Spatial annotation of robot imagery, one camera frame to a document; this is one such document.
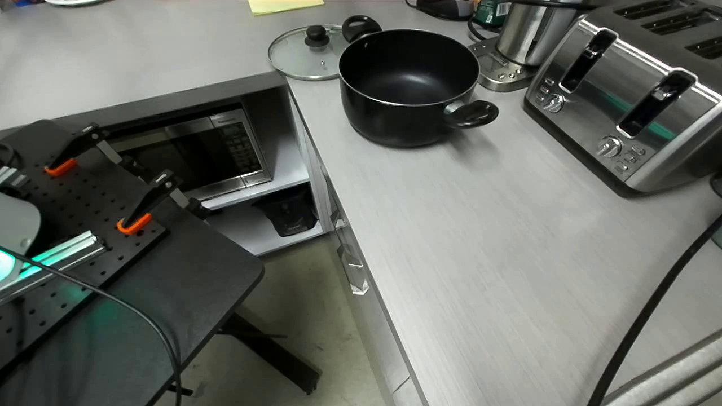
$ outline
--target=gray countertop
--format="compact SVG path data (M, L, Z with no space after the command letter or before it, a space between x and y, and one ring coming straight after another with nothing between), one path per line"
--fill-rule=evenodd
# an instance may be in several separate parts
M297 24L370 14L467 41L402 0L253 18L244 0L112 0L0 14L0 127L270 70ZM581 405L664 268L722 203L705 183L627 200L547 137L521 92L445 144L397 152L353 135L338 81L290 81L378 294L432 406ZM715 331L722 253L671 286L621 379Z

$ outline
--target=stainless steel toaster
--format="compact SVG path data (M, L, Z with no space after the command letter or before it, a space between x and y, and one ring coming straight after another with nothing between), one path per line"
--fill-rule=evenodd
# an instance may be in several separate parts
M722 8L622 0L580 15L526 110L621 194L722 168Z

